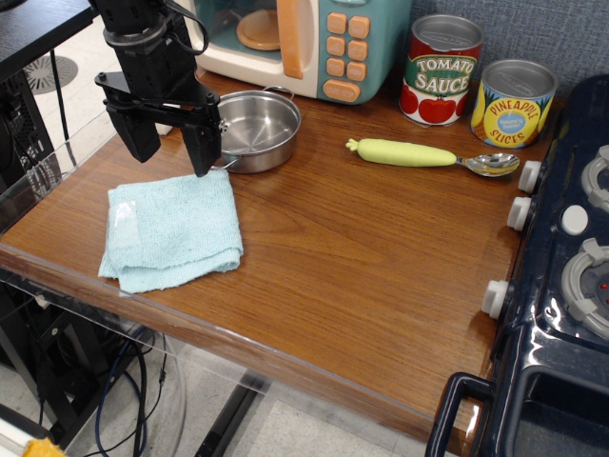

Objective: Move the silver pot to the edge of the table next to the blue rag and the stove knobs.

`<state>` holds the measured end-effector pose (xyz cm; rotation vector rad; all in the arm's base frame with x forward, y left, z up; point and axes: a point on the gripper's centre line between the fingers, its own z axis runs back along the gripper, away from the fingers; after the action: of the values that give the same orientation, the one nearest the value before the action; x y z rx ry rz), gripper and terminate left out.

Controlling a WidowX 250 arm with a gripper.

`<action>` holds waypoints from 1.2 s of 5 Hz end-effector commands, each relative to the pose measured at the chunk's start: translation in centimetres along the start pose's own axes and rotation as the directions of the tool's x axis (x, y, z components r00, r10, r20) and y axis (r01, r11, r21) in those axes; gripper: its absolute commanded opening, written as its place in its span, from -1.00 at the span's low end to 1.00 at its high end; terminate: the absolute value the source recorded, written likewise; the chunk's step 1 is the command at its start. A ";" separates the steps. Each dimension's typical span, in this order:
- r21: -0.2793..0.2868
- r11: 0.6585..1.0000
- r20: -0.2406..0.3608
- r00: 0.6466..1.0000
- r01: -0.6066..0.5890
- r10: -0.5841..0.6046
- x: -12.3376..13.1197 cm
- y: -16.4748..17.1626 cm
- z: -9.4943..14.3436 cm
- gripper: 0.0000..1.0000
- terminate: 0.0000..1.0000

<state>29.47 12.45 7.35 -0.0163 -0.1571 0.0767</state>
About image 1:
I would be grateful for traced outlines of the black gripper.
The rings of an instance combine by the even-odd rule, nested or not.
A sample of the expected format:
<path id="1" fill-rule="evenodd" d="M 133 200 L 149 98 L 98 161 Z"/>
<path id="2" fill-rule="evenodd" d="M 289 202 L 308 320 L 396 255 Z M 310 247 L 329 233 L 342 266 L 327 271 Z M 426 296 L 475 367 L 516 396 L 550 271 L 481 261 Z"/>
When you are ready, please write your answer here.
<path id="1" fill-rule="evenodd" d="M 182 128 L 197 177 L 221 156 L 219 96 L 195 77 L 196 49 L 188 36 L 188 12 L 104 12 L 103 36 L 120 69 L 100 73 L 95 84 L 106 96 L 116 132 L 138 162 L 160 147 L 155 123 Z"/>

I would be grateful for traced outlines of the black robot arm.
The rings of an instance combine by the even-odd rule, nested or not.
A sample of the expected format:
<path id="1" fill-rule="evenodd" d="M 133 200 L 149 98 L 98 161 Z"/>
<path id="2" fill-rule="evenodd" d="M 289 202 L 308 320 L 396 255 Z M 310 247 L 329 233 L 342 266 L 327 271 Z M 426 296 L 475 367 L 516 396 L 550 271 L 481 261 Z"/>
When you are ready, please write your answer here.
<path id="1" fill-rule="evenodd" d="M 197 176 L 221 156 L 219 96 L 196 78 L 187 21 L 174 1 L 94 1 L 120 71 L 100 73 L 109 118 L 130 154 L 145 163 L 160 148 L 158 126 L 178 128 Z"/>

